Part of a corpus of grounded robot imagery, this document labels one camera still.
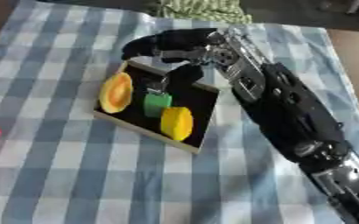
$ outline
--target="robotic hand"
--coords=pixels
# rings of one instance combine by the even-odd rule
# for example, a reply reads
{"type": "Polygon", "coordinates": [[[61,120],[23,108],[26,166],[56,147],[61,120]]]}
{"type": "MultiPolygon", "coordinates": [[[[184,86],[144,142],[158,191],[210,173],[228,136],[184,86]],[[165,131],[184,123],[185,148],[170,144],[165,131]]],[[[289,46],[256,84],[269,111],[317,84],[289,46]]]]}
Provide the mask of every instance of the robotic hand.
{"type": "Polygon", "coordinates": [[[196,81],[212,64],[273,146],[328,197],[346,223],[359,223],[359,157],[316,95],[280,63],[272,64],[236,29],[164,31],[131,41],[123,59],[158,56],[189,61],[171,81],[196,81]]]}

